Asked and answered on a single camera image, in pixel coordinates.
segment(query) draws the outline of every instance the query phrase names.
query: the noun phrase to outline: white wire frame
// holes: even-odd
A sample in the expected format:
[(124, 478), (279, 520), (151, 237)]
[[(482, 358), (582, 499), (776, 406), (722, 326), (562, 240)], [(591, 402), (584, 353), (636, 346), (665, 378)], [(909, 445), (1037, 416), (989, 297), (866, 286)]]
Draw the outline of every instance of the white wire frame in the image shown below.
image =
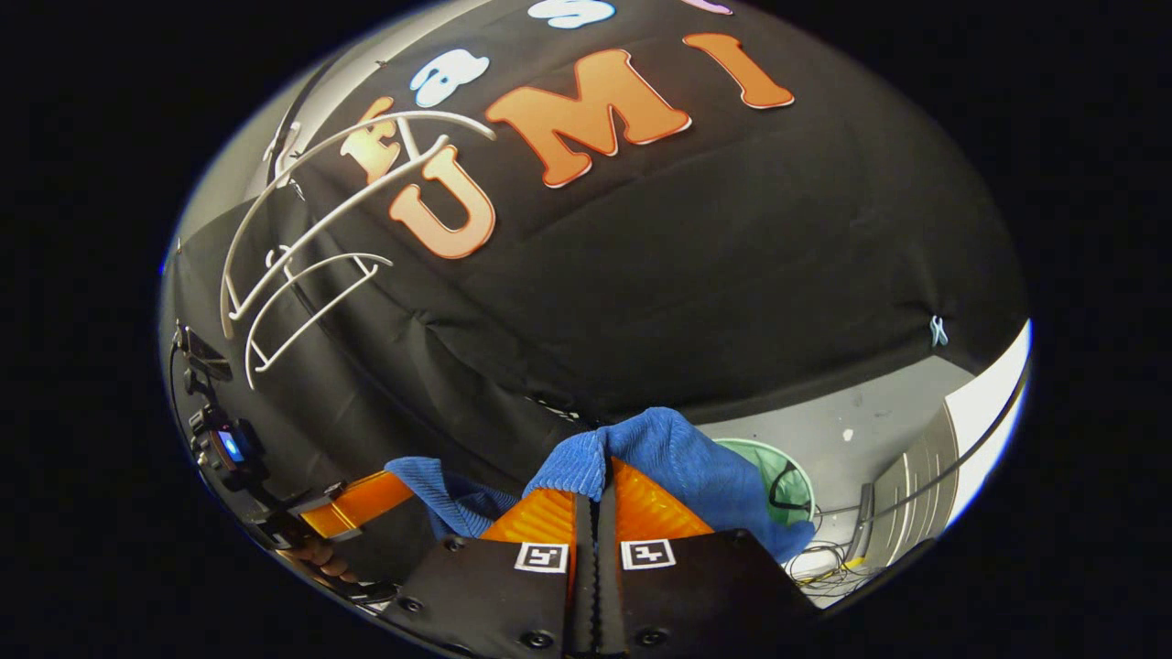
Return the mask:
[[(497, 134), (492, 129), (463, 115), (457, 115), (452, 113), (442, 113), (435, 110), (408, 110), (402, 113), (380, 115), (377, 117), (356, 123), (345, 130), (341, 130), (327, 137), (321, 143), (316, 144), (308, 151), (302, 154), (297, 162), (289, 165), (288, 169), (282, 170), (280, 172), (280, 176), (275, 177), (273, 182), (270, 183), (265, 188), (265, 190), (257, 196), (257, 199), (252, 203), (252, 206), (248, 208), (248, 212), (246, 212), (244, 219), (240, 220), (240, 225), (237, 227), (236, 235), (232, 237), (232, 244), (229, 246), (227, 256), (224, 259), (224, 274), (220, 277), (220, 305), (219, 305), (220, 327), (224, 330), (224, 337), (226, 339), (231, 339), (234, 335), (232, 331), (232, 321), (238, 320), (244, 313), (247, 313), (248, 308), (257, 301), (257, 295), (260, 293), (261, 288), (264, 288), (270, 281), (273, 280), (277, 273), (284, 269), (285, 264), (287, 264), (289, 259), (293, 258), (293, 254), (295, 254), (298, 250), (300, 250), (306, 243), (312, 240), (318, 233), (323, 231), (327, 226), (329, 226), (334, 220), (341, 217), (346, 211), (350, 210), (356, 204), (359, 204), (370, 195), (377, 192), (382, 188), (387, 186), (395, 179), (401, 178), (402, 176), (415, 169), (422, 168), (429, 159), (431, 159), (431, 157), (434, 157), (437, 152), (440, 152), (441, 149), (448, 145), (449, 141), (448, 135), (440, 135), (440, 137), (436, 138), (431, 148), (421, 154), (418, 147), (415, 144), (415, 137), (411, 135), (410, 128), (408, 125), (408, 122), (415, 118), (432, 118), (432, 120), (447, 121), (475, 130), (476, 133), (479, 133), (481, 135), (483, 135), (489, 140), (496, 141), (497, 138)], [(247, 229), (248, 223), (252, 220), (253, 216), (257, 215), (257, 211), (260, 209), (260, 205), (265, 202), (265, 199), (267, 199), (268, 196), (272, 195), (274, 190), (277, 190), (282, 178), (287, 177), (299, 167), (313, 159), (315, 155), (322, 152), (331, 145), (336, 144), (338, 142), (345, 140), (350, 134), (357, 130), (362, 130), (372, 125), (384, 123), (389, 120), (394, 120), (398, 127), (398, 133), (402, 136), (403, 147), (408, 155), (408, 161), (402, 165), (393, 169), (391, 171), (388, 171), (387, 174), (382, 175), (377, 181), (375, 181), (374, 183), (367, 185), (359, 192), (350, 196), (348, 199), (342, 202), (338, 208), (327, 213), (326, 217), (321, 219), (321, 222), (319, 222), (308, 231), (306, 231), (304, 235), (301, 235), (301, 237), (297, 239), (297, 242), (289, 245), (289, 249), (286, 250), (285, 253), (280, 256), (280, 258), (273, 261), (273, 264), (267, 269), (267, 271), (260, 278), (260, 280), (257, 281), (257, 284), (252, 287), (252, 290), (248, 291), (248, 294), (245, 295), (244, 301), (240, 301), (240, 298), (236, 292), (236, 285), (232, 283), (232, 260), (236, 257), (236, 249), (240, 243), (240, 237), (244, 235), (245, 229)], [(306, 269), (305, 271), (302, 271), (302, 273), (308, 272), (309, 270), (312, 270), (312, 267)], [(299, 333), (304, 330), (305, 330), (304, 327), (299, 330)]]
[[(349, 252), (349, 253), (345, 253), (345, 254), (333, 256), (333, 257), (329, 257), (329, 258), (321, 259), (318, 263), (311, 265), (309, 267), (302, 270), (301, 272), (298, 272), (297, 274), (289, 277), (288, 280), (285, 281), (285, 284), (281, 284), (280, 288), (278, 288), (277, 292), (274, 292), (268, 298), (268, 300), (265, 301), (265, 304), (260, 307), (260, 311), (257, 312), (257, 317), (252, 320), (252, 325), (248, 327), (248, 339), (247, 339), (247, 342), (245, 344), (247, 346), (247, 348), (245, 349), (245, 353), (244, 353), (244, 373), (245, 373), (245, 375), (248, 379), (248, 388), (251, 388), (251, 389), (255, 389), (257, 388), (255, 385), (252, 381), (252, 374), (253, 374), (252, 353), (253, 352), (255, 352), (257, 356), (260, 358), (260, 361), (264, 362), (261, 366), (258, 366), (255, 368), (255, 373), (264, 373), (265, 371), (268, 371), (268, 367), (271, 367), (273, 364), (275, 364), (277, 360), (278, 360), (278, 358), (280, 358), (281, 354), (284, 354), (285, 351), (291, 345), (293, 345), (293, 341), (295, 341), (298, 339), (298, 337), (300, 337), (306, 330), (308, 330), (311, 325), (313, 325), (314, 322), (316, 322), (319, 318), (321, 318), (322, 315), (326, 314), (326, 312), (328, 312), (329, 310), (332, 310), (335, 305), (338, 305), (338, 303), (342, 301), (343, 298), (346, 298), (347, 295), (349, 295), (352, 292), (354, 292), (355, 288), (357, 288), (359, 286), (361, 286), (368, 279), (370, 279), (372, 277), (374, 277), (374, 274), (376, 272), (379, 272), (379, 265), (377, 264), (374, 264), (370, 267), (367, 267), (367, 265), (364, 263), (362, 263), (363, 258), (367, 258), (367, 259), (370, 259), (370, 260), (375, 260), (375, 261), (386, 264), (388, 267), (394, 267), (394, 265), (395, 265), (390, 260), (388, 260), (388, 259), (386, 259), (383, 257), (380, 257), (377, 254), (368, 254), (368, 253), (363, 253), (363, 252)], [(308, 274), (308, 273), (313, 272), (314, 270), (318, 270), (318, 269), (320, 269), (320, 267), (322, 267), (322, 266), (325, 266), (327, 264), (331, 264), (331, 263), (336, 261), (336, 260), (342, 260), (342, 259), (354, 259), (354, 263), (356, 263), (359, 265), (359, 269), (362, 270), (362, 277), (360, 277), (359, 280), (355, 281), (354, 284), (352, 284), (348, 288), (346, 288), (345, 291), (342, 291), (341, 293), (339, 293), (328, 304), (326, 304), (320, 310), (318, 310), (316, 313), (314, 313), (313, 315), (309, 317), (309, 320), (306, 320), (305, 322), (302, 322), (301, 327), (299, 327), (295, 332), (293, 332), (293, 334), (288, 339), (286, 339), (285, 342), (281, 344), (280, 347), (277, 348), (275, 352), (273, 352), (272, 356), (265, 356), (265, 353), (261, 352), (260, 346), (258, 346), (257, 342), (255, 342), (257, 326), (260, 325), (260, 321), (261, 321), (261, 319), (264, 319), (265, 313), (273, 305), (273, 303), (277, 301), (277, 298), (280, 297), (280, 294), (284, 293), (285, 291), (287, 291), (291, 286), (293, 286), (293, 284), (297, 284), (297, 281), (299, 279), (301, 279), (302, 277), (305, 277), (306, 274)]]
[(268, 143), (268, 147), (265, 149), (265, 155), (260, 157), (260, 162), (268, 162), (268, 158), (275, 158), (273, 163), (273, 171), (277, 172), (275, 179), (281, 183), (287, 182), (287, 179), (285, 178), (286, 170), (282, 169), (281, 165), (288, 158), (288, 155), (293, 152), (293, 143), (297, 142), (297, 137), (300, 133), (301, 133), (301, 123), (294, 121), (293, 123), (289, 124), (288, 134), (285, 136), (285, 145), (281, 147), (281, 152), (280, 154), (273, 152), (277, 149), (277, 135), (273, 135), (273, 141)]

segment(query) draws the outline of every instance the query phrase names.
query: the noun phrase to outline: cable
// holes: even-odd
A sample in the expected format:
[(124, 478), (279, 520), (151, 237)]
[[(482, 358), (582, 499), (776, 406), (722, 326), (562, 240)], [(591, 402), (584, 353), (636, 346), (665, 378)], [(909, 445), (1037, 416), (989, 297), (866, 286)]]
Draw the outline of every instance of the cable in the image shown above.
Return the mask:
[[(838, 576), (839, 578), (837, 580), (829, 580), (832, 579), (834, 576)], [(845, 597), (846, 595), (853, 592), (853, 590), (860, 587), (861, 584), (870, 580), (871, 580), (870, 577), (859, 577), (854, 579), (849, 579), (843, 572), (837, 572), (833, 575), (818, 577), (817, 579), (813, 579), (811, 583), (802, 584), (800, 589), (802, 592), (804, 592), (808, 596), (812, 596), (816, 593), (827, 593), (826, 595), (827, 597), (837, 597), (837, 596)], [(851, 590), (844, 591), (841, 590), (843, 587), (850, 587)]]
[[(850, 597), (856, 590), (858, 590), (859, 587), (861, 587), (863, 584), (865, 582), (867, 582), (867, 580), (870, 580), (870, 579), (857, 579), (858, 583), (856, 583), (856, 582), (838, 583), (838, 584), (833, 584), (832, 587), (825, 589), (825, 591), (823, 591), (823, 592), (806, 592), (805, 596), (806, 597), (839, 597), (839, 598), (846, 598), (846, 597)], [(849, 590), (840, 590), (843, 587), (847, 587)]]
[[(815, 553), (815, 552), (818, 552), (818, 551), (831, 551), (834, 555), (834, 558), (837, 559), (837, 566), (833, 568), (832, 570), (818, 573), (815, 577), (796, 578), (796, 577), (793, 577), (791, 575), (790, 578), (792, 578), (795, 580), (795, 583), (798, 584), (798, 587), (802, 589), (803, 592), (811, 591), (811, 590), (813, 590), (813, 591), (829, 591), (829, 590), (838, 589), (839, 586), (843, 586), (843, 585), (852, 585), (856, 589), (859, 587), (859, 584), (861, 582), (870, 580), (874, 575), (872, 575), (872, 573), (856, 572), (847, 564), (847, 562), (845, 561), (845, 556), (843, 556), (843, 553), (840, 552), (840, 549), (843, 546), (847, 546), (850, 543), (839, 543), (839, 544), (825, 544), (825, 545), (819, 545), (819, 546), (806, 548), (805, 550), (802, 551), (802, 553), (799, 553), (799, 556), (805, 555), (805, 553)], [(857, 577), (857, 579), (854, 579), (854, 580), (847, 580), (849, 579), (847, 575)]]
[(818, 543), (825, 543), (825, 544), (822, 544), (819, 546), (806, 546), (805, 549), (803, 549), (802, 551), (799, 551), (797, 556), (795, 556), (793, 558), (790, 558), (789, 561), (786, 561), (785, 565), (782, 569), (785, 571), (786, 575), (790, 575), (791, 578), (792, 578), (792, 573), (793, 573), (793, 562), (796, 562), (802, 556), (804, 556), (806, 553), (813, 553), (816, 551), (825, 551), (827, 549), (841, 548), (841, 546), (846, 546), (846, 544), (850, 544), (850, 543), (832, 543), (830, 541), (810, 541), (810, 542), (811, 543), (818, 542)]
[(838, 515), (839, 512), (849, 512), (849, 511), (851, 511), (851, 510), (858, 510), (858, 509), (859, 509), (860, 507), (861, 507), (861, 504), (859, 504), (859, 505), (849, 505), (849, 507), (846, 507), (846, 508), (836, 508), (836, 509), (833, 509), (833, 510), (826, 510), (826, 511), (820, 511), (820, 510), (818, 509), (818, 505), (816, 504), (816, 505), (815, 505), (815, 509), (816, 509), (816, 510), (819, 510), (819, 512), (818, 512), (818, 514), (816, 514), (816, 515), (815, 515), (815, 517), (817, 517), (817, 516), (819, 516), (819, 515)]
[(338, 63), (338, 60), (341, 60), (342, 56), (349, 52), (350, 48), (345, 48), (318, 67), (318, 70), (314, 72), (313, 76), (308, 81), (306, 81), (305, 87), (298, 91), (297, 97), (293, 98), (292, 103), (289, 103), (289, 109), (285, 111), (285, 117), (281, 118), (281, 124), (277, 129), (277, 137), (273, 140), (273, 151), (268, 156), (268, 178), (265, 181), (266, 184), (272, 183), (273, 179), (277, 178), (277, 159), (280, 157), (281, 151), (285, 150), (285, 140), (288, 138), (289, 127), (293, 124), (293, 117), (297, 116), (301, 106), (305, 104), (305, 101), (309, 97), (309, 93), (313, 91), (313, 88), (321, 82), (322, 76), (326, 75), (329, 67)]
[(981, 439), (976, 440), (976, 443), (974, 443), (967, 451), (965, 451), (965, 455), (960, 456), (960, 458), (956, 462), (949, 464), (948, 468), (941, 471), (940, 475), (938, 475), (935, 478), (932, 478), (931, 481), (925, 483), (920, 489), (915, 490), (915, 494), (908, 495), (899, 500), (898, 502), (888, 505), (881, 512), (875, 512), (874, 515), (867, 517), (866, 519), (859, 519), (858, 524), (859, 525), (866, 524), (867, 522), (883, 517), (884, 515), (891, 512), (892, 510), (895, 510), (897, 508), (905, 505), (913, 498), (922, 496), (925, 492), (934, 488), (941, 481), (950, 476), (953, 471), (960, 469), (961, 464), (965, 464), (965, 461), (967, 461), (969, 457), (973, 457), (973, 454), (975, 454), (982, 446), (984, 446), (984, 442), (989, 441), (989, 437), (992, 437), (993, 433), (995, 433), (997, 428), (1001, 427), (1001, 422), (1004, 421), (1006, 416), (1009, 416), (1009, 410), (1013, 409), (1014, 405), (1017, 402), (1017, 399), (1021, 398), (1022, 392), (1026, 389), (1026, 381), (1028, 380), (1027, 375), (1029, 374), (1031, 368), (1033, 368), (1031, 358), (1027, 358), (1024, 368), (1022, 368), (1021, 374), (1017, 375), (1017, 383), (1014, 386), (1013, 393), (1009, 394), (1009, 400), (1007, 400), (1006, 405), (1001, 407), (1001, 412), (997, 413), (997, 417), (993, 420), (993, 423), (990, 423), (989, 428), (984, 432), (984, 434), (981, 435)]
[(867, 584), (867, 583), (870, 583), (870, 582), (871, 582), (871, 579), (860, 579), (860, 583), (858, 583), (858, 584), (854, 584), (854, 587), (852, 587), (852, 589), (850, 590), (850, 592), (847, 592), (847, 593), (846, 593), (846, 595), (845, 595), (844, 597), (847, 597), (847, 596), (852, 596), (852, 595), (854, 595), (854, 592), (856, 592), (857, 590), (859, 590), (860, 587), (863, 587), (864, 585), (866, 585), (866, 584)]
[(175, 413), (175, 421), (179, 424), (179, 432), (186, 437), (188, 430), (183, 424), (183, 415), (179, 414), (179, 403), (175, 398), (175, 354), (177, 352), (179, 352), (179, 344), (175, 339), (171, 339), (171, 358), (168, 360), (166, 367), (166, 381), (171, 388), (171, 412)]
[(874, 573), (866, 573), (866, 575), (863, 573), (863, 572), (856, 572), (854, 568), (851, 568), (850, 564), (847, 564), (847, 563), (843, 563), (841, 570), (845, 571), (845, 572), (847, 572), (847, 573), (850, 573), (850, 575), (854, 575), (856, 577), (872, 577), (872, 576), (879, 573), (878, 571), (874, 572)]

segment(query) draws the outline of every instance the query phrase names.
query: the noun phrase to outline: white cabinet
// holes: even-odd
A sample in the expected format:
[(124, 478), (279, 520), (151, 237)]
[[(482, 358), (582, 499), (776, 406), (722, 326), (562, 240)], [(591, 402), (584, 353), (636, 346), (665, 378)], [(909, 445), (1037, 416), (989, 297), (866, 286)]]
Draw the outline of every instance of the white cabinet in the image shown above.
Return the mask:
[[(956, 439), (941, 407), (924, 433), (874, 483), (874, 512), (894, 505), (956, 462)], [(864, 565), (886, 568), (926, 538), (939, 535), (948, 521), (956, 495), (956, 474), (949, 474), (928, 491), (877, 517), (871, 529)]]
[[(879, 512), (907, 496), (908, 485), (907, 455), (900, 455), (883, 476), (875, 480), (874, 510)], [(881, 517), (877, 517), (871, 529), (871, 541), (867, 543), (866, 558), (863, 564), (868, 568), (886, 568), (900, 556), (904, 538), (907, 535), (907, 505), (901, 505)]]

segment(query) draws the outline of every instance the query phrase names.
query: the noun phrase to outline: blue light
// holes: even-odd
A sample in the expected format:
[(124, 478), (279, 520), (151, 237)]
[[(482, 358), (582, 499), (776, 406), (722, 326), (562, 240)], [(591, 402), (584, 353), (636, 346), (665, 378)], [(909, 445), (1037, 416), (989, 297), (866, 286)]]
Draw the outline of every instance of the blue light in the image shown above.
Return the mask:
[(219, 430), (220, 441), (224, 442), (224, 448), (227, 450), (227, 455), (233, 462), (244, 462), (244, 456), (240, 455), (240, 449), (237, 448), (236, 442), (232, 441), (232, 435)]

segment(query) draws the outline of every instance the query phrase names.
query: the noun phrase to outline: blue cloth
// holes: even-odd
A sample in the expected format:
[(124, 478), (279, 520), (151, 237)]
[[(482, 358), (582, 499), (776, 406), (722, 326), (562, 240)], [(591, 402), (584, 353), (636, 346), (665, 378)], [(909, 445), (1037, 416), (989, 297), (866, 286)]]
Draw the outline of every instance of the blue cloth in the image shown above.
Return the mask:
[(384, 467), (428, 507), (436, 538), (449, 534), (478, 538), (517, 505), (517, 497), (445, 474), (434, 457), (400, 457)]
[[(525, 488), (571, 491), (599, 501), (606, 457), (646, 474), (714, 530), (748, 529), (778, 563), (813, 538), (810, 522), (784, 526), (769, 516), (761, 473), (748, 460), (713, 442), (674, 409), (653, 407), (614, 426), (574, 435), (557, 447)], [(440, 461), (401, 457), (387, 464), (432, 510), (441, 525), (478, 537), (515, 497), (447, 475)]]

